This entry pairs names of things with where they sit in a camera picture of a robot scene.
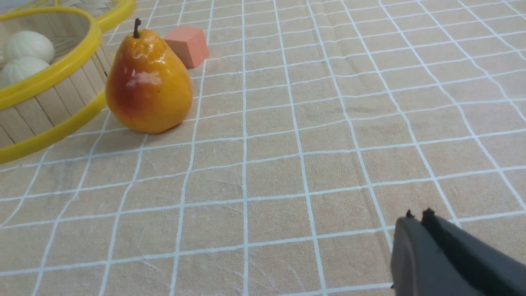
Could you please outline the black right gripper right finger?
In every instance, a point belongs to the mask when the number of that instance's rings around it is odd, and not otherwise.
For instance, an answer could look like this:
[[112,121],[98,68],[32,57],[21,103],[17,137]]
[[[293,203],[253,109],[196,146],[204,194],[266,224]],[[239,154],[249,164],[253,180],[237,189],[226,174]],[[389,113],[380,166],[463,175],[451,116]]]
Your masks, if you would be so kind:
[[525,264],[441,218],[427,208],[422,226],[455,270],[485,296],[524,296]]

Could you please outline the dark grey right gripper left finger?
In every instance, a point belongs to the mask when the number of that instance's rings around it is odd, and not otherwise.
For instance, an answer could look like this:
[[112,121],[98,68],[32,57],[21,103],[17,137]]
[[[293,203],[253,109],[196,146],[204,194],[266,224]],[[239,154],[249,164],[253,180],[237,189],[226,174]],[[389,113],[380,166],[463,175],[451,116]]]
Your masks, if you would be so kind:
[[390,266],[397,296],[484,296],[455,270],[411,210],[397,219]]

